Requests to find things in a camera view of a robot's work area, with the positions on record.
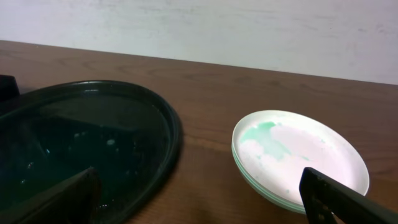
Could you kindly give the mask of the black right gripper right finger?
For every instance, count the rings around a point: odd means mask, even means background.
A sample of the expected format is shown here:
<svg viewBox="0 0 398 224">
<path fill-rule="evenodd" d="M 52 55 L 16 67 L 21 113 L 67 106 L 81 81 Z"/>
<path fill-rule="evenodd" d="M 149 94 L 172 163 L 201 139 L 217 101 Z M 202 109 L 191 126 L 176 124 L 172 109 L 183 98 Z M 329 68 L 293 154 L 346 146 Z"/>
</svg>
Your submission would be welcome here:
<svg viewBox="0 0 398 224">
<path fill-rule="evenodd" d="M 309 224 L 397 224 L 397 213 L 388 210 L 327 175 L 311 168 L 303 170 L 300 196 Z"/>
</svg>

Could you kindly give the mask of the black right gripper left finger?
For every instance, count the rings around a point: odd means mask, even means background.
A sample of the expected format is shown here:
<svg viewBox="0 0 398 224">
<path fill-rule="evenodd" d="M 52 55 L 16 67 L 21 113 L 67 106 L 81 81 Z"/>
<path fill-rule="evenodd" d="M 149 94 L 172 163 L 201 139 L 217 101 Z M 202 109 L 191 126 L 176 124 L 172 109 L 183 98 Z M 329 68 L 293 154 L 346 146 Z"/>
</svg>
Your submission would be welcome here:
<svg viewBox="0 0 398 224">
<path fill-rule="evenodd" d="M 101 195 L 101 181 L 90 167 L 1 212 L 1 223 L 90 223 Z"/>
</svg>

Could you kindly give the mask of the white plate with green stain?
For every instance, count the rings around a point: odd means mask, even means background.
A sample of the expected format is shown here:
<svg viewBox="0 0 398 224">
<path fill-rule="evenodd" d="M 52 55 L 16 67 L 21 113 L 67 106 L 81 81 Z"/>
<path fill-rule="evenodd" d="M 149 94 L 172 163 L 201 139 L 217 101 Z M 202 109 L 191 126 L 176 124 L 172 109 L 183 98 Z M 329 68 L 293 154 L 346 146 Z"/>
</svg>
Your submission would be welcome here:
<svg viewBox="0 0 398 224">
<path fill-rule="evenodd" d="M 369 172 L 358 151 L 328 126 L 301 114 L 264 110 L 243 117 L 231 139 L 245 181 L 268 201 L 296 213 L 305 209 L 299 184 L 311 167 L 361 195 Z"/>
</svg>

